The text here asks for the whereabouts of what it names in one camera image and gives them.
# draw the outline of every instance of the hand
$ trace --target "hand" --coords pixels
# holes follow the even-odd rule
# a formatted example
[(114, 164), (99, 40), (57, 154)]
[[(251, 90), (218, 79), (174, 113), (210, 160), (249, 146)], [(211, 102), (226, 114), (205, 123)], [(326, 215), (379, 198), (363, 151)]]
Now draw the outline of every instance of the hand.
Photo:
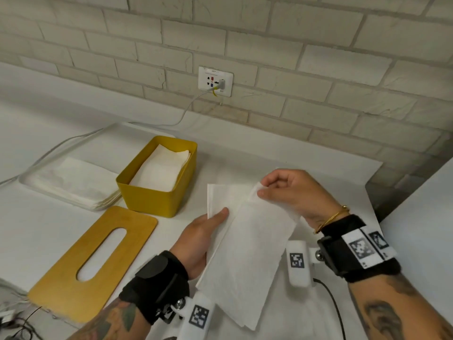
[(209, 219), (206, 214), (194, 219), (170, 249), (184, 265), (190, 280), (197, 278), (206, 267), (206, 252), (211, 244), (211, 235), (228, 215), (228, 209), (223, 208)]
[[(261, 184), (269, 188), (258, 191), (258, 197), (291, 206), (313, 229), (342, 210), (332, 195), (304, 170), (275, 170)], [(334, 220), (347, 214), (345, 211)]]

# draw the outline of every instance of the yellow container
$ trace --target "yellow container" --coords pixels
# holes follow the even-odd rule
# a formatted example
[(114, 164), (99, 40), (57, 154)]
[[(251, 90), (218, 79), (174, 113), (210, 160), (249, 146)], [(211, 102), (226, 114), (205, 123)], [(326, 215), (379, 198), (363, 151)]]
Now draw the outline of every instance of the yellow container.
[[(179, 172), (176, 184), (171, 192), (156, 191), (153, 189), (130, 186), (129, 183), (137, 174), (141, 165), (149, 158), (152, 152), (161, 144), (165, 148), (179, 152), (188, 150), (189, 160)], [(179, 204), (192, 179), (197, 166), (197, 144), (188, 140), (166, 136), (156, 136), (139, 154), (127, 165), (116, 178), (124, 201), (129, 210), (150, 213), (152, 215), (173, 217), (178, 211)]]

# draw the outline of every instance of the oval slot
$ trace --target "oval slot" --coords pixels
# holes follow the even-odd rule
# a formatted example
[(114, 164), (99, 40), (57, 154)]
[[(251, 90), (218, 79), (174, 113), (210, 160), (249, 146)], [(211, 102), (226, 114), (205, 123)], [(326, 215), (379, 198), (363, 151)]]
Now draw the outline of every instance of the oval slot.
[(127, 231), (125, 228), (117, 228), (113, 230), (77, 272), (77, 280), (88, 281), (92, 279), (98, 273), (102, 265), (105, 264), (110, 255), (112, 255), (126, 234)]

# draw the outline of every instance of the forearm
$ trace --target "forearm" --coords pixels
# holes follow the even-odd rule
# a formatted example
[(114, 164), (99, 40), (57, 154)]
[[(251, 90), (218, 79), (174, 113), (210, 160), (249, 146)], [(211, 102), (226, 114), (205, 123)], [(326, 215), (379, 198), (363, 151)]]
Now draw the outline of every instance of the forearm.
[(453, 328), (402, 275), (349, 284), (370, 340), (453, 340)]
[(135, 304), (117, 298), (68, 340), (144, 340), (150, 329)]

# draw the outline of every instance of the white tray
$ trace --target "white tray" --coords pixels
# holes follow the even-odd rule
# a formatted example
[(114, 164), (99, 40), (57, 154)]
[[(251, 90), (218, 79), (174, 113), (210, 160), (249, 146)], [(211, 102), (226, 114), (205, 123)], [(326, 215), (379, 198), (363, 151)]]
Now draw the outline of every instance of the white tray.
[(42, 170), (47, 170), (60, 164), (69, 156), (119, 174), (155, 136), (174, 137), (165, 132), (126, 122), (109, 125), (89, 137), (76, 141), (68, 148), (51, 155), (50, 158), (46, 158), (36, 166), (30, 168), (19, 177), (19, 182), (34, 191), (81, 208), (91, 211), (105, 209), (113, 205), (121, 196), (116, 200), (112, 200), (109, 205), (91, 209), (73, 200), (40, 189), (33, 184), (33, 177)]

